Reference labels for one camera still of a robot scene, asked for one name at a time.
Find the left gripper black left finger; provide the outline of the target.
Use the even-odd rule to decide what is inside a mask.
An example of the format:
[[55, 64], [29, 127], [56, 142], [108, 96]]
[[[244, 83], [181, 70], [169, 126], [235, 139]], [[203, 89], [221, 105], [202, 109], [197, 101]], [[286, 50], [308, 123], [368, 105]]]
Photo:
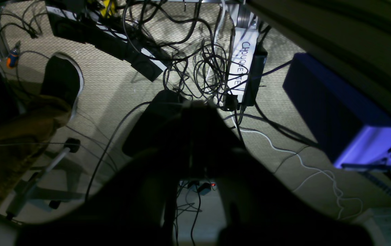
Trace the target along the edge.
[[172, 245], [180, 180], [196, 176], [196, 104], [183, 103], [149, 143], [72, 213], [26, 226], [19, 246]]

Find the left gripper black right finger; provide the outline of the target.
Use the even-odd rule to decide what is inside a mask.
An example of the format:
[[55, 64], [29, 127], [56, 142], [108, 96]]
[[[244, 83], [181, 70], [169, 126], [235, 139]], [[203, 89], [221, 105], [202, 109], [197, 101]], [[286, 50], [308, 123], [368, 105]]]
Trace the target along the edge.
[[372, 246], [361, 226], [336, 221], [299, 199], [253, 157], [217, 111], [195, 104], [195, 138], [218, 140], [212, 150], [195, 143], [220, 191], [227, 226], [219, 245]]

